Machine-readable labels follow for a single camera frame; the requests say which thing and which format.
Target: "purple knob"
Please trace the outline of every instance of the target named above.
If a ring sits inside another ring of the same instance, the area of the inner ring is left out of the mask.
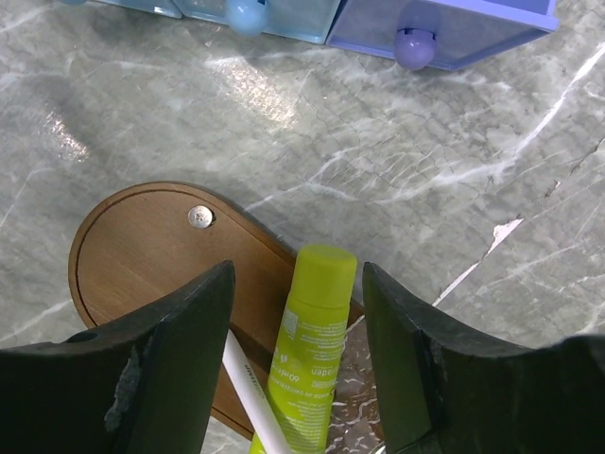
[[[432,62],[436,48],[435,36],[430,31],[401,30],[395,37],[395,60],[405,69],[423,69]]]

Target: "drawer knob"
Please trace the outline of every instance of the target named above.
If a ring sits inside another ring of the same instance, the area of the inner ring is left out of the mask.
[[[227,0],[225,7],[227,24],[236,33],[256,36],[267,28],[266,0]]]
[[[406,28],[395,37],[395,60],[405,69],[423,69],[435,57],[435,35],[418,28]]]

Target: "metal screw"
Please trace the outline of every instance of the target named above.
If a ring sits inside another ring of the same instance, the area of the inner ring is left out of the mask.
[[[189,210],[189,223],[196,229],[207,229],[215,223],[216,217],[207,206],[198,205]]]

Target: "blue knob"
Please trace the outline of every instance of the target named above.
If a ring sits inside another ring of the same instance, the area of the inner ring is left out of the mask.
[[[240,35],[256,36],[268,24],[268,8],[265,0],[227,0],[225,6],[227,24]]]

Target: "blue drawer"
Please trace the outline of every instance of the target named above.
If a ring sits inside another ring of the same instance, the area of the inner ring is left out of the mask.
[[[86,0],[61,0],[62,3],[67,5],[81,5],[86,3]],[[162,14],[168,17],[174,17],[180,19],[182,17],[181,12],[176,5],[170,0],[95,0],[99,3],[108,3],[110,5],[117,5],[118,7],[125,7],[131,9],[139,9],[146,12],[154,12],[156,14]]]
[[[245,35],[260,32],[325,43],[339,0],[174,0],[185,16],[227,24]]]

